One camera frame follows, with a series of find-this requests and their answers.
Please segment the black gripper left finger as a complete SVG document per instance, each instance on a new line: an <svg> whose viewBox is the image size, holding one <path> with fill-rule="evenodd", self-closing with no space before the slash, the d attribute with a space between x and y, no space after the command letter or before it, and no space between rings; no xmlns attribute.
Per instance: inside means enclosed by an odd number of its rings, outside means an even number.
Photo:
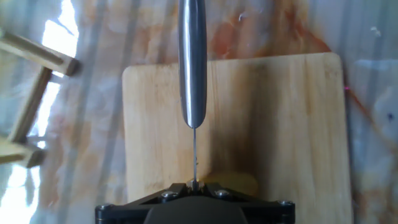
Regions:
<svg viewBox="0 0 398 224"><path fill-rule="evenodd" d="M192 187L184 183L172 184L169 188L150 194L125 205L105 203L95 207L96 224L113 224L132 221L143 223L150 210L156 205L192 196Z"/></svg>

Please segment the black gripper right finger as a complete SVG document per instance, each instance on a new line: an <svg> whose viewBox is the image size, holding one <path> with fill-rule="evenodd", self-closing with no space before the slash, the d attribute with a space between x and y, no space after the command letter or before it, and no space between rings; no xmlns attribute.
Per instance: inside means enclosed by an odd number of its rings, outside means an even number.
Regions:
<svg viewBox="0 0 398 224"><path fill-rule="evenodd" d="M256 197L222 187L219 183L195 182L195 195L211 199L210 208L222 220L235 223L295 223L295 204L289 200L264 201Z"/></svg>

